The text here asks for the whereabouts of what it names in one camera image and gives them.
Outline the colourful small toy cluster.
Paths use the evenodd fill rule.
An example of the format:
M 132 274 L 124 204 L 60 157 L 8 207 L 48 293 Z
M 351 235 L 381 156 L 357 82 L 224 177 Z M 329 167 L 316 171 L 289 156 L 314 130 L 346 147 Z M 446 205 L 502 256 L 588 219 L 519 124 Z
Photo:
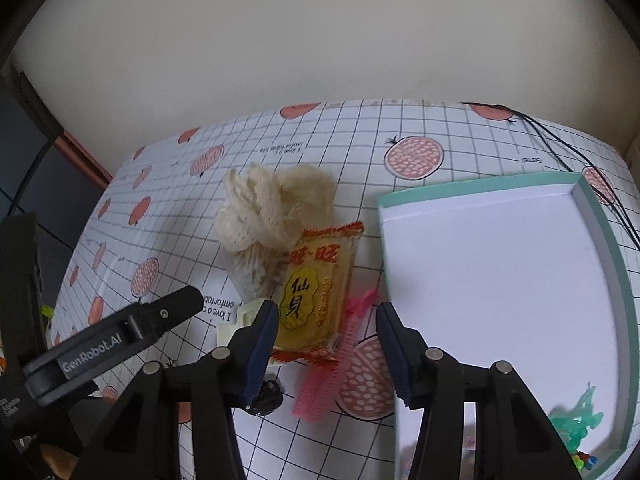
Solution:
M 572 455 L 572 460 L 574 462 L 574 465 L 579 471 L 593 470 L 593 468 L 597 466 L 597 463 L 598 463 L 598 459 L 596 456 L 590 455 L 584 452 L 580 452 L 580 451 L 577 451 L 575 454 Z

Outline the cream hair claw clip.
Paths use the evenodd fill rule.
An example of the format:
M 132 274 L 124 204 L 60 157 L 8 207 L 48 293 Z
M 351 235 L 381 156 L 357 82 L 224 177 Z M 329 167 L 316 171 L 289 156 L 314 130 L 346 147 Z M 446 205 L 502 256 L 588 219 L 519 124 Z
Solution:
M 265 298 L 256 298 L 247 304 L 242 304 L 235 309 L 235 317 L 232 322 L 220 323 L 217 327 L 217 346 L 227 347 L 235 332 L 250 326 L 264 301 Z

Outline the pink hair roller clip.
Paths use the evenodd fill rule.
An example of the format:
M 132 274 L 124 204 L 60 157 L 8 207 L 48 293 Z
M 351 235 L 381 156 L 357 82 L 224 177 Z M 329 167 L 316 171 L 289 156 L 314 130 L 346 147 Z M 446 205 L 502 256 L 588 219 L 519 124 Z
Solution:
M 337 346 L 336 364 L 332 368 L 311 366 L 299 385 L 292 415 L 313 424 L 329 413 L 340 391 L 352 359 L 364 318 L 378 299 L 378 290 L 371 288 L 346 304 L 344 330 Z

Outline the cotton swabs plastic bag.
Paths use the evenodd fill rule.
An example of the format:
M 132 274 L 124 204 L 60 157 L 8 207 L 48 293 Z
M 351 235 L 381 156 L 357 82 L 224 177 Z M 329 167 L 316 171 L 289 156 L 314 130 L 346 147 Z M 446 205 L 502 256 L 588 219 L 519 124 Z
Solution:
M 288 253 L 253 244 L 240 252 L 226 252 L 226 269 L 243 302 L 270 298 L 282 281 Z

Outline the yellow rice cracker packet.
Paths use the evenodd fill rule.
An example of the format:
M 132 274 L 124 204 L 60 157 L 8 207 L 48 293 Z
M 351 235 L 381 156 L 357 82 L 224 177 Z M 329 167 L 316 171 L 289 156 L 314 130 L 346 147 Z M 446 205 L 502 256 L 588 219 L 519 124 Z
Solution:
M 271 356 L 333 370 L 363 223 L 306 230 L 288 256 Z

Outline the cream knitted cloth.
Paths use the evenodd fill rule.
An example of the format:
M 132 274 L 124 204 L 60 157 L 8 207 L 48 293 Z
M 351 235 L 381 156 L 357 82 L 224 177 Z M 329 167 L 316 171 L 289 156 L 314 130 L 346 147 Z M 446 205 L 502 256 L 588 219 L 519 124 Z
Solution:
M 226 198 L 217 210 L 214 229 L 228 252 L 253 244 L 288 252 L 303 230 L 333 223 L 336 182 L 318 167 L 273 171 L 253 162 L 245 174 L 228 170 L 222 183 Z

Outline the green white shallow box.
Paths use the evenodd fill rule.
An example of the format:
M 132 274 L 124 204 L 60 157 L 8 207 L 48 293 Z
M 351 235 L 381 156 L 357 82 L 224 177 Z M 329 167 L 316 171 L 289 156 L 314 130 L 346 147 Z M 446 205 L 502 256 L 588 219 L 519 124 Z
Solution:
M 378 200 L 386 289 L 405 326 L 458 361 L 510 362 L 546 412 L 587 390 L 603 419 L 580 447 L 612 479 L 639 440 L 638 299 L 586 178 L 532 172 Z

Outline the white grid pomegranate tablecloth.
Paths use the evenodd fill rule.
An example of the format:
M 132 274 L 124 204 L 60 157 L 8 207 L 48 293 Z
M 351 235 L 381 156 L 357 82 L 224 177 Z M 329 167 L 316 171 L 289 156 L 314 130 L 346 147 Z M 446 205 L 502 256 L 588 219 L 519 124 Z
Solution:
M 240 305 L 230 280 L 276 284 L 281 254 L 313 218 L 364 226 L 352 290 L 384 276 L 376 201 L 427 184 L 572 170 L 594 187 L 639 276 L 639 194 L 623 159 L 588 134 L 502 106 L 363 100 L 309 103 L 186 130 L 139 148 L 94 208 L 58 293 L 50 344 L 135 301 L 184 286 L 203 310 L 98 379 L 123 392 L 149 360 L 213 349 Z

